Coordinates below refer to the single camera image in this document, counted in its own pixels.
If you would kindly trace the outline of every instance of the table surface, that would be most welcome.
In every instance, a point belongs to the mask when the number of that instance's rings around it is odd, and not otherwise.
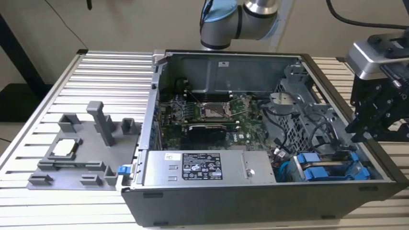
[[[349,102],[353,73],[334,58],[314,61]],[[85,108],[102,101],[113,121],[142,122],[152,78],[152,54],[89,51],[76,55],[46,98],[0,157],[0,227],[12,230],[142,229],[117,191],[40,191],[25,185],[60,127],[62,113],[92,120]],[[409,177],[407,143],[382,142],[383,149]],[[185,229],[409,229],[409,190],[385,201],[369,202],[341,220],[186,226]]]

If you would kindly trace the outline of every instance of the power supply label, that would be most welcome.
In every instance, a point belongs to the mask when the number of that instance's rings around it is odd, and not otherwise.
[[[184,153],[184,180],[222,180],[220,153]]]

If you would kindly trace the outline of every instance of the cable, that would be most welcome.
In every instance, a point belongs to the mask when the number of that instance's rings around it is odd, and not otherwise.
[[[273,116],[288,116],[288,115],[292,115],[293,113],[286,113],[286,114],[278,114],[278,113],[274,113],[273,111],[270,111],[268,108],[265,107],[261,107],[261,109],[265,109],[265,111],[272,114]]]
[[[204,2],[204,7],[202,7],[202,13],[201,13],[201,16],[200,16],[200,33],[202,32],[202,26],[204,26],[204,23],[205,23],[205,17],[209,14],[212,6],[213,6],[213,0],[209,0],[209,4],[208,5],[205,5],[206,0],[204,0],[204,1],[205,2]]]
[[[337,12],[334,11],[334,8],[331,6],[330,0],[326,0],[326,6],[327,6],[330,14],[334,16],[334,18],[338,19],[341,22],[343,22],[346,24],[363,26],[363,27],[387,28],[387,29],[398,29],[398,30],[406,30],[406,28],[407,28],[407,26],[405,26],[405,25],[362,23],[362,22],[349,20],[349,19],[343,18],[341,15],[337,14]]]
[[[8,140],[8,139],[0,138],[0,140],[2,140],[2,141],[5,141],[5,142],[12,143],[12,141],[10,141],[10,140]]]
[[[282,140],[282,143],[281,143],[281,145],[280,145],[280,147],[278,147],[278,149],[281,149],[281,148],[284,147],[284,145],[285,145],[285,143],[286,143],[286,139],[288,139],[286,131],[285,131],[284,127],[282,127],[277,122],[274,122],[274,121],[270,119],[270,117],[268,116],[268,112],[265,111],[265,109],[262,110],[262,114],[264,114],[264,116],[266,117],[268,121],[269,121],[274,126],[277,126],[277,127],[282,130],[282,132],[284,132],[284,140]]]
[[[77,36],[77,34],[72,31],[72,29],[69,28],[69,26],[66,25],[62,17],[60,16],[58,12],[56,11],[56,9],[52,7],[52,5],[49,4],[48,0],[44,0],[44,2],[49,5],[49,7],[52,8],[52,10],[54,11],[54,13],[57,14],[61,22],[64,23],[66,29],[72,32],[72,34],[77,37],[78,41],[82,43],[82,45],[85,46],[85,48],[88,49],[88,46],[85,45],[85,43],[82,42],[82,40],[80,39],[80,37]]]
[[[317,149],[317,147],[313,145],[313,137],[314,137],[314,133],[317,132],[317,130],[319,129],[319,127],[323,126],[323,125],[327,125],[329,127],[331,126],[330,123],[329,123],[327,121],[323,121],[322,123],[319,123],[319,124],[314,127],[314,129],[313,129],[313,131],[311,131],[311,134],[310,134],[310,136],[309,136],[309,138],[307,138],[307,144],[309,144],[309,146],[313,148],[313,150],[314,150],[319,155],[322,155],[322,153],[321,153],[321,151]]]
[[[315,116],[319,116],[323,118],[323,121],[326,121],[326,117],[322,115],[322,114],[318,114],[318,113],[307,113],[307,114],[303,114],[303,116],[310,120],[310,121],[319,121],[319,120],[313,120],[311,117],[309,115],[315,115]]]

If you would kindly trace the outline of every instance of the sticker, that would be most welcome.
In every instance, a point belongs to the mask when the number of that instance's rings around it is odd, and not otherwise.
[[[228,61],[220,61],[218,67],[229,67],[229,62]]]
[[[282,158],[285,156],[285,152],[280,152],[277,156]]]
[[[180,153],[165,153],[165,161],[180,161]]]
[[[182,153],[184,180],[222,180],[220,153]]]

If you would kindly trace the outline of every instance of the blue latch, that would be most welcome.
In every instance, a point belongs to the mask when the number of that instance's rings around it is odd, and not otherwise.
[[[120,167],[117,167],[117,174],[118,175],[129,176],[130,175],[130,166],[120,166]]]

